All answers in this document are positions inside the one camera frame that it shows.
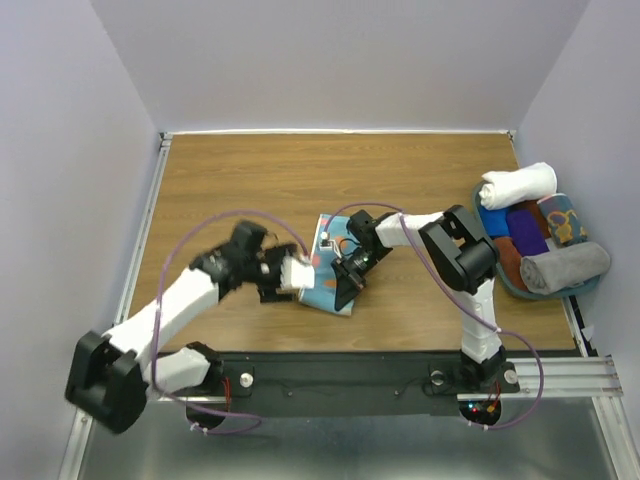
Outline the blue polka dot towel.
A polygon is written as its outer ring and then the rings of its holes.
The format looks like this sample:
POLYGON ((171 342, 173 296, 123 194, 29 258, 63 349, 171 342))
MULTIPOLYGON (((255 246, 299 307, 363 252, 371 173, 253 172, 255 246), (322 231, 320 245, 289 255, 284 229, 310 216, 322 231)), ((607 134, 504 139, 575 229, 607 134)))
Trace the blue polka dot towel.
MULTIPOLYGON (((320 247, 320 235, 329 220, 328 213, 321 214, 318 218, 311 250, 311 261, 315 272, 315 285, 313 289, 303 289, 299 293, 299 301, 309 307, 322 310, 331 314, 350 316, 355 301, 350 301, 340 310, 335 309, 336 275, 331 267, 331 262, 337 257, 332 247, 320 247)), ((329 225, 328 234, 331 240, 340 244, 343 254, 352 253, 358 241, 347 230, 348 217, 336 216, 329 225)))

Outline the yellow and blue cartoon towel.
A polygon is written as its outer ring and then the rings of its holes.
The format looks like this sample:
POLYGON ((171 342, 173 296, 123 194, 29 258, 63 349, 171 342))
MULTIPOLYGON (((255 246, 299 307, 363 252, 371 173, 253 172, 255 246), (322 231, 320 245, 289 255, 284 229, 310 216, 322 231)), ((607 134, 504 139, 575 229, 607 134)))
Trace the yellow and blue cartoon towel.
POLYGON ((540 199, 537 205, 558 246, 568 247, 588 240, 587 231, 567 195, 556 193, 540 199))

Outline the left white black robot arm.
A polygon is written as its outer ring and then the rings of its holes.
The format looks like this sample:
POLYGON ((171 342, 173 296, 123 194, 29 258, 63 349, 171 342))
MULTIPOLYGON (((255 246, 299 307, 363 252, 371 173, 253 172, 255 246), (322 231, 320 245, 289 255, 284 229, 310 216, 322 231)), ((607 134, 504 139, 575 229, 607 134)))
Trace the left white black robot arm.
POLYGON ((268 230, 239 221, 230 238, 198 255, 171 284, 161 283, 156 298, 128 320, 103 333, 89 331, 76 343, 65 399, 113 434, 128 430, 149 400, 180 401, 180 392, 221 391, 224 406, 209 410, 184 401, 193 428, 209 433, 235 414, 232 378, 221 355, 193 342, 168 356, 160 349, 198 315, 216 307, 244 284, 256 286, 263 303, 290 301, 296 290, 313 286, 314 270, 301 239, 263 245, 268 230))

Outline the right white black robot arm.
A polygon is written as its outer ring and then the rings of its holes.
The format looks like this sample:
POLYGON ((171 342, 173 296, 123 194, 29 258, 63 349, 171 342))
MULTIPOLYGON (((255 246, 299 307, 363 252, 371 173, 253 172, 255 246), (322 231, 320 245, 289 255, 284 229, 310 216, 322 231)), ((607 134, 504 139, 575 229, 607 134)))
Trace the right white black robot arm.
POLYGON ((408 246, 461 312, 461 353, 453 384, 470 391, 491 384, 506 361, 493 300, 499 251, 472 214, 461 205, 431 215, 407 215, 392 207, 377 218, 361 209, 346 223, 356 241, 349 254, 342 253, 329 233, 333 220, 323 227, 319 245, 336 251, 331 262, 334 309, 341 310, 364 290, 366 274, 393 248, 408 246))

